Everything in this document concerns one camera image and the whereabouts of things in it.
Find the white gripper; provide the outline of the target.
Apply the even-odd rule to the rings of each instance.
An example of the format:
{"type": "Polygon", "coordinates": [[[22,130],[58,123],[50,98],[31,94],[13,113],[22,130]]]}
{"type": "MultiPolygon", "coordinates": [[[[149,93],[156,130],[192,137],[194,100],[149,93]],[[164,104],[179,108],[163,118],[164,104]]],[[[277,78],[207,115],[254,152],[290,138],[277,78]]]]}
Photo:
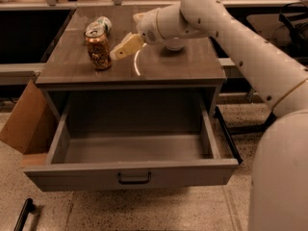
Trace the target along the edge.
{"type": "Polygon", "coordinates": [[[161,36],[157,27],[157,14],[158,9],[133,15],[139,34],[127,34],[121,43],[111,50],[110,56],[114,61],[135,54],[142,49],[144,43],[153,45],[160,42],[161,36]]]}

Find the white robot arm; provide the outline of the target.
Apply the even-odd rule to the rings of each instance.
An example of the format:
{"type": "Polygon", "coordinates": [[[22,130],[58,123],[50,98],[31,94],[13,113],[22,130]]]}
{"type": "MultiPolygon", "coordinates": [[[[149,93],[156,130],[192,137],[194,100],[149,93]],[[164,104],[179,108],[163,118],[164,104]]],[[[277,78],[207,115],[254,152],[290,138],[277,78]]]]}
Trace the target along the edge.
{"type": "Polygon", "coordinates": [[[308,231],[308,72],[236,20],[220,0],[180,0],[134,17],[136,33],[111,52],[145,44],[214,38],[275,114],[259,141],[251,175],[248,231],[308,231]]]}

